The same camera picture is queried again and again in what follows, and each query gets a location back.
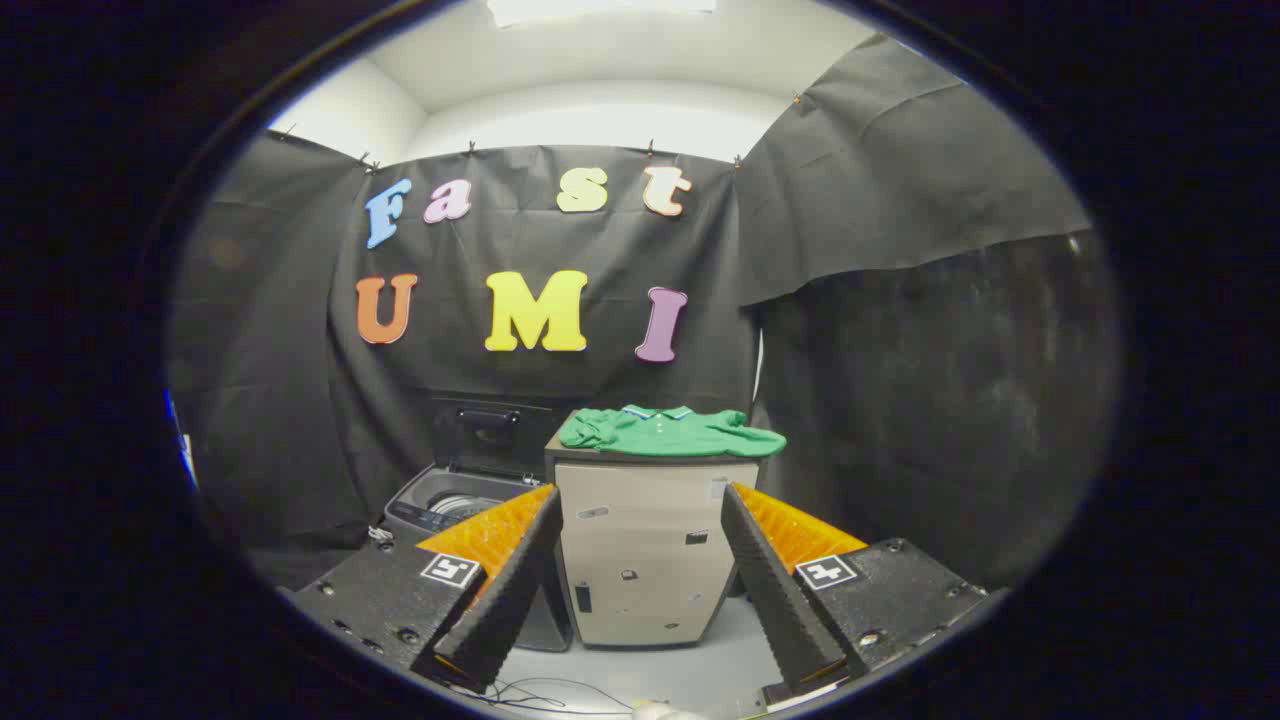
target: blue letter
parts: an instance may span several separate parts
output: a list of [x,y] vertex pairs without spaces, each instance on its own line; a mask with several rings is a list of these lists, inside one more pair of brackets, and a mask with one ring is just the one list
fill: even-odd
[[413,187],[413,182],[404,178],[384,190],[380,195],[375,195],[369,202],[365,202],[365,210],[369,210],[370,250],[396,234],[396,225],[390,220],[399,218],[399,214],[404,210],[404,199],[401,195],[408,192],[411,187]]

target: green polo shirt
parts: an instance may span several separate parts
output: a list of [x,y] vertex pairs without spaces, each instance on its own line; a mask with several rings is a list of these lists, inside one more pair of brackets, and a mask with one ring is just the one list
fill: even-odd
[[689,407],[649,410],[627,405],[622,410],[584,409],[561,428],[564,447],[594,447],[627,455],[739,455],[763,457],[787,445],[771,430],[748,428],[746,415],[722,410],[700,415]]

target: white wall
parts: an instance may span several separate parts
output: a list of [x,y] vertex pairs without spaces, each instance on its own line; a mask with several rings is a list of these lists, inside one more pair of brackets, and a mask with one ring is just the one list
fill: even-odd
[[712,85],[588,82],[534,87],[434,113],[401,159],[520,145],[648,147],[732,161],[790,97]]
[[404,158],[426,113],[378,65],[360,59],[316,85],[271,123],[271,129],[384,165]]

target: floor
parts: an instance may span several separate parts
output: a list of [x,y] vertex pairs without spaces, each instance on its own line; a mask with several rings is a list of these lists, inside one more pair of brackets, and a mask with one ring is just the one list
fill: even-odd
[[[567,652],[512,650],[498,674],[499,687],[526,678],[502,693],[502,700],[538,694],[564,703],[559,710],[625,719],[631,712],[599,692],[573,684],[588,683],[632,707],[663,701],[678,710],[712,720],[737,720],[764,712],[760,688],[782,680],[764,639],[755,609],[744,597],[724,598],[703,642],[696,647],[660,651],[586,650],[576,639]],[[543,701],[525,701],[529,708],[511,712],[545,720],[576,720],[556,712]]]

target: letter m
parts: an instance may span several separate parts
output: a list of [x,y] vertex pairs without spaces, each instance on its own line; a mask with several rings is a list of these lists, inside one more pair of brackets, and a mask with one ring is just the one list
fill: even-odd
[[547,327],[543,347],[554,351],[576,351],[586,347],[586,338],[579,331],[577,309],[586,274],[577,270],[559,270],[547,281],[543,293],[534,300],[525,278],[520,273],[494,273],[485,281],[493,288],[493,333],[485,338],[488,350],[511,351],[516,348],[516,332],[525,347],[532,350],[538,336]]

